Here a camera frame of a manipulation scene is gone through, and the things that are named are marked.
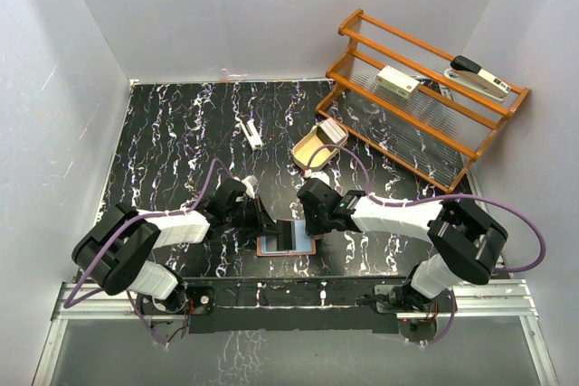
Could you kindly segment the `beige oval card tray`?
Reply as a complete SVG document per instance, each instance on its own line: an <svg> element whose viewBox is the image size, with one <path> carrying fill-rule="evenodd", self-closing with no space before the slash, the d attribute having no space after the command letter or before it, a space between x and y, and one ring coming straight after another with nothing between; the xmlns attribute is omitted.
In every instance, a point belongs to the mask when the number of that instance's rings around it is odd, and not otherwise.
<svg viewBox="0 0 579 386"><path fill-rule="evenodd" d="M302 170L312 169L319 171L326 166L339 152L337 148L323 148L317 153L316 150L323 146L316 136L316 126L314 126L300 141L293 147L292 156L294 163Z"/></svg>

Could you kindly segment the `stack of credit cards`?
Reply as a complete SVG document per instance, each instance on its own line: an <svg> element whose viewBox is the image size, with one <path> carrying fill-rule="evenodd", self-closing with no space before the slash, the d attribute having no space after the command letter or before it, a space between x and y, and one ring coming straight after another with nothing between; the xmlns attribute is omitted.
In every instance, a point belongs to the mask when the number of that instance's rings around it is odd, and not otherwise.
<svg viewBox="0 0 579 386"><path fill-rule="evenodd" d="M342 146L348 137L348 132L333 118L327 118L316 125L316 136L322 145Z"/></svg>

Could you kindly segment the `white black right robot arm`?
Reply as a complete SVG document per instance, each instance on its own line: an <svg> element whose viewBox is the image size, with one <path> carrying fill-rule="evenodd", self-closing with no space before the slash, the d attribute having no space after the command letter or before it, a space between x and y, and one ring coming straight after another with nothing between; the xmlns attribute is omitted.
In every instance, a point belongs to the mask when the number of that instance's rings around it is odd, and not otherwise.
<svg viewBox="0 0 579 386"><path fill-rule="evenodd" d="M507 231L471 199L411 205L357 190L341 195L317 178L308 179L297 196L309 235L384 232L433 245L436 254L414 266L401 286L371 296L376 304L403 311L423 311L461 281L488 284L508 239Z"/></svg>

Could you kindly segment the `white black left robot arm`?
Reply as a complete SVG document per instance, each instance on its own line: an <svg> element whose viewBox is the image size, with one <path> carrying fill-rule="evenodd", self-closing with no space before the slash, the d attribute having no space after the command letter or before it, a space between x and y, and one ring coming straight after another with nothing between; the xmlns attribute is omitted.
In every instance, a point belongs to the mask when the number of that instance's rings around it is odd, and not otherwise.
<svg viewBox="0 0 579 386"><path fill-rule="evenodd" d="M102 215L71 258L107 295L128 290L154 298L168 313L178 312L187 299L182 279L149 256L154 249L202 243L230 228L250 239L279 235L256 183L254 176L227 178L183 211L143 212L121 202Z"/></svg>

